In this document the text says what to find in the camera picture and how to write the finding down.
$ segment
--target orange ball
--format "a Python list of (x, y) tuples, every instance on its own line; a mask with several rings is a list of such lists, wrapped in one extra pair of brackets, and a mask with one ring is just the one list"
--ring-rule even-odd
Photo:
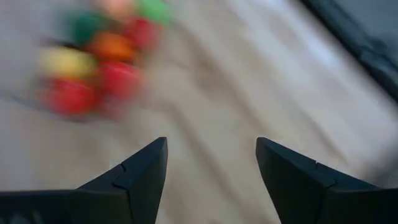
[(123, 36), (103, 31), (94, 36), (88, 50), (105, 61), (131, 61), (135, 54), (130, 42)]

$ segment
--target gumball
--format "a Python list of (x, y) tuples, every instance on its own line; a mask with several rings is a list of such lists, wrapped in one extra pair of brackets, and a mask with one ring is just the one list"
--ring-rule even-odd
[(97, 12), (83, 11), (71, 15), (69, 23), (73, 42), (77, 46), (85, 46), (94, 35), (106, 28), (106, 19)]
[(42, 52), (41, 68), (51, 77), (86, 78), (95, 73), (96, 61), (79, 50), (51, 47)]
[(95, 2), (107, 16), (123, 23), (133, 15), (136, 4), (133, 0), (95, 0)]
[(120, 60), (128, 62), (133, 59), (134, 51), (127, 38), (112, 32), (98, 33), (88, 46), (100, 60)]
[(125, 36), (131, 44), (143, 51), (152, 49), (160, 36), (160, 26), (143, 17), (135, 18), (128, 25)]
[(116, 101), (130, 99), (140, 83), (137, 68), (122, 62), (102, 64), (100, 74), (104, 92), (116, 98)]
[(138, 13), (163, 24), (170, 20), (169, 7), (162, 0), (138, 0)]
[(84, 115), (98, 102), (96, 91), (82, 80), (56, 78), (47, 92), (49, 107), (66, 116)]

